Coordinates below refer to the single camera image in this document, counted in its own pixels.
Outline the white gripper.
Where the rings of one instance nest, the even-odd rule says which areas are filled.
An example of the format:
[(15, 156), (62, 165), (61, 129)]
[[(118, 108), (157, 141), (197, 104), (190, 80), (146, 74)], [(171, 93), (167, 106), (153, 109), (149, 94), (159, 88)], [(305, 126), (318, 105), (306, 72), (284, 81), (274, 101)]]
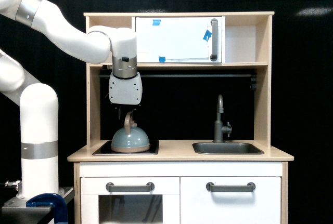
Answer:
[(111, 103), (137, 105), (141, 102), (143, 93), (140, 73), (130, 79), (120, 79), (111, 73), (108, 89)]

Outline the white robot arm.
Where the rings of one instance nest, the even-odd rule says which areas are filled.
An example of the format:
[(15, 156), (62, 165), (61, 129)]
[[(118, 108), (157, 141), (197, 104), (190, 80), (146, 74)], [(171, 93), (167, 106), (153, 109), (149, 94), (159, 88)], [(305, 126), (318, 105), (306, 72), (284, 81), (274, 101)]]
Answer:
[[(112, 58), (116, 88), (110, 100), (138, 104), (142, 85), (137, 71), (137, 38), (130, 28), (73, 27), (47, 0), (1, 0), (1, 14), (44, 34), (59, 49), (81, 61), (100, 64)], [(1, 53), (1, 93), (20, 108), (21, 171), (19, 197), (29, 200), (58, 193), (58, 97), (22, 65)]]

